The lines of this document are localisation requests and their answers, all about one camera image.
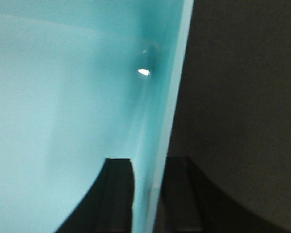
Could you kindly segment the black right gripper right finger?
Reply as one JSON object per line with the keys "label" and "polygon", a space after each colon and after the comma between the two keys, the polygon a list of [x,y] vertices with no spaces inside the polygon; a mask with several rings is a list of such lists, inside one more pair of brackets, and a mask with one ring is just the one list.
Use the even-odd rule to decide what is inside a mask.
{"label": "black right gripper right finger", "polygon": [[219,189],[190,157],[168,157],[153,232],[284,233]]}

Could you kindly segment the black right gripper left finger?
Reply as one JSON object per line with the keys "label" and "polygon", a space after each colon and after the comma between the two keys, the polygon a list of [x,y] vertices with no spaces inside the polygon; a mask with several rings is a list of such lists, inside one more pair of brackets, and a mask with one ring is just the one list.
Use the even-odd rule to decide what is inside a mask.
{"label": "black right gripper left finger", "polygon": [[134,173],[130,159],[106,159],[86,195],[58,233],[132,232]]}

